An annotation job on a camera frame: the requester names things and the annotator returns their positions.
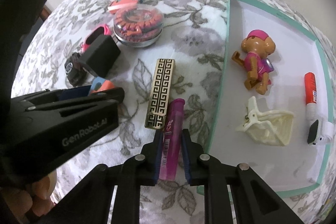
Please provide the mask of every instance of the black box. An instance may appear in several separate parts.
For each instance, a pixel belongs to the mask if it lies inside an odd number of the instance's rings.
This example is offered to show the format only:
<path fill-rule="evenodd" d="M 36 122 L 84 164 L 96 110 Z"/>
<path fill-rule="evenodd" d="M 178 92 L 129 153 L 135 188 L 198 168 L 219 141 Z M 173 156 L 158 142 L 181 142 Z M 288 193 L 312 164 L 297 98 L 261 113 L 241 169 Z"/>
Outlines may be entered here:
<path fill-rule="evenodd" d="M 105 77 L 115 60 L 120 55 L 120 49 L 110 35 L 101 34 L 78 59 L 78 62 L 93 76 Z"/>

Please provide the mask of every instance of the finger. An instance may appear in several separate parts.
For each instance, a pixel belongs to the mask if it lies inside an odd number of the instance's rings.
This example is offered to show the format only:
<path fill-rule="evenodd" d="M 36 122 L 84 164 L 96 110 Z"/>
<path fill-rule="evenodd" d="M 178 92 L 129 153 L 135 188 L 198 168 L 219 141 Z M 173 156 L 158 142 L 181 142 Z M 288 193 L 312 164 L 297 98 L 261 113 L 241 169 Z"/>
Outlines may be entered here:
<path fill-rule="evenodd" d="M 1 190 L 1 193 L 9 209 L 17 219 L 22 219 L 33 205 L 32 198 L 27 191 L 16 188 L 4 188 Z"/>
<path fill-rule="evenodd" d="M 41 199 L 47 199 L 48 191 L 50 187 L 50 178 L 48 176 L 42 178 L 38 182 L 34 182 L 31 185 L 31 189 L 33 191 L 33 194 L 37 195 Z"/>
<path fill-rule="evenodd" d="M 38 196 L 34 196 L 33 198 L 33 205 L 31 210 L 37 216 L 42 216 L 47 213 L 54 207 L 54 203 L 51 201 L 50 198 L 41 199 Z"/>

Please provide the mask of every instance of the purple tube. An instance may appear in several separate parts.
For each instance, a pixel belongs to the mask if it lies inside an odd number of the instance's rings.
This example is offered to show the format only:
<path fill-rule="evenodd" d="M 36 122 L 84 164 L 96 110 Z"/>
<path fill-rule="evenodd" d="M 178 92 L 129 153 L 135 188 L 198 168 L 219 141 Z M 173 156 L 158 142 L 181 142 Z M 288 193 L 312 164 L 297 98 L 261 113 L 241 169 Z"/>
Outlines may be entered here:
<path fill-rule="evenodd" d="M 184 104 L 185 101 L 183 99 L 175 99 L 168 106 L 159 175 L 159 178 L 162 180 L 175 180 L 181 148 Z"/>

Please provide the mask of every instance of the barcode label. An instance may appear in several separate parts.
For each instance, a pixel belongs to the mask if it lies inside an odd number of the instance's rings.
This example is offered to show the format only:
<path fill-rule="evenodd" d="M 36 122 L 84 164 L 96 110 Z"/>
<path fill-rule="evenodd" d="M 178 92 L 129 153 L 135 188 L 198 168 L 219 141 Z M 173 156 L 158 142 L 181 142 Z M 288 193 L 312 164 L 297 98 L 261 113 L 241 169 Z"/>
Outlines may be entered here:
<path fill-rule="evenodd" d="M 317 93 L 315 90 L 313 90 L 313 101 L 316 103 L 316 99 L 317 99 Z"/>
<path fill-rule="evenodd" d="M 169 149 L 169 139 L 166 139 L 163 142 L 163 150 L 162 150 L 162 158 L 161 158 L 161 166 L 166 167 L 167 164 L 167 155 L 168 155 L 168 149 Z"/>

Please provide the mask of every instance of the red marker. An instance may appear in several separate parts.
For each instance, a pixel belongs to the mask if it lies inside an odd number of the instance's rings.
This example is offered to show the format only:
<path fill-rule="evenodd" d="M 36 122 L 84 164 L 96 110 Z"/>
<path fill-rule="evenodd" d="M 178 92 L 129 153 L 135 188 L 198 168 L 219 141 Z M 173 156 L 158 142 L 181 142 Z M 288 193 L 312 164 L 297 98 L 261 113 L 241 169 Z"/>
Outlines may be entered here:
<path fill-rule="evenodd" d="M 310 122 L 316 120 L 316 80 L 312 72 L 308 72 L 304 76 L 304 87 L 306 90 L 306 117 Z"/>

